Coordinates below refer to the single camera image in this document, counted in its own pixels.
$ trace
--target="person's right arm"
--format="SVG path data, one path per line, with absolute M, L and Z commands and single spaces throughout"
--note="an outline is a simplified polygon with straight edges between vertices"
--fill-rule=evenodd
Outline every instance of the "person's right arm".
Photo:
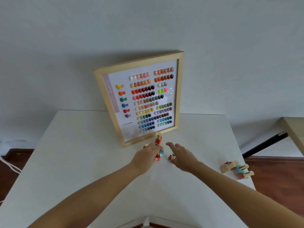
M 209 168 L 179 144 L 166 143 L 176 159 L 170 162 L 196 176 L 213 190 L 249 228 L 304 227 L 304 218 L 265 195 Z

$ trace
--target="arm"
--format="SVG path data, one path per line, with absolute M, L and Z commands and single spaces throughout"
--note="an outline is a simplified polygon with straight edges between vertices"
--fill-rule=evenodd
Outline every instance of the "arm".
M 179 144 L 166 143 L 177 168 L 196 176 L 213 190 L 250 228 L 304 227 L 304 219 L 265 195 L 209 168 Z
M 147 172 L 161 146 L 150 144 L 138 151 L 123 168 L 68 196 L 28 228 L 82 228 L 90 225 L 135 178 Z

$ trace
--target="person's left arm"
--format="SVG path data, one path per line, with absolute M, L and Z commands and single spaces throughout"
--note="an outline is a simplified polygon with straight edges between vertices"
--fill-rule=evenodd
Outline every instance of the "person's left arm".
M 151 168 L 160 150 L 150 144 L 138 151 L 128 165 L 68 196 L 28 228 L 89 226 L 128 184 Z

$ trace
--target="tabletop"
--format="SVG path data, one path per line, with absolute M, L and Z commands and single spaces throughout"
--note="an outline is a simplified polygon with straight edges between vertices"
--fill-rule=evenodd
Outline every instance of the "tabletop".
M 220 172 L 244 163 L 225 115 L 181 114 L 179 128 L 162 135 Z M 122 148 L 108 112 L 59 110 L 0 207 L 0 227 L 24 228 L 85 185 L 128 164 L 145 142 Z M 115 228 L 153 215 L 195 227 L 246 227 L 204 183 L 165 155 L 128 185 L 89 226 Z M 241 183 L 254 189 L 251 178 Z

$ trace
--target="reddish brown floor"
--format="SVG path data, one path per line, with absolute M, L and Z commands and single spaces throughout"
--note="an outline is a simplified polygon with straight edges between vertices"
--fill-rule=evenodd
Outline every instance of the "reddish brown floor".
M 33 149 L 10 149 L 2 158 L 14 166 L 23 169 Z M 0 201 L 3 201 L 15 183 L 19 174 L 13 172 L 6 164 L 0 161 Z
M 245 160 L 254 171 L 256 190 L 304 217 L 304 158 L 260 158 Z

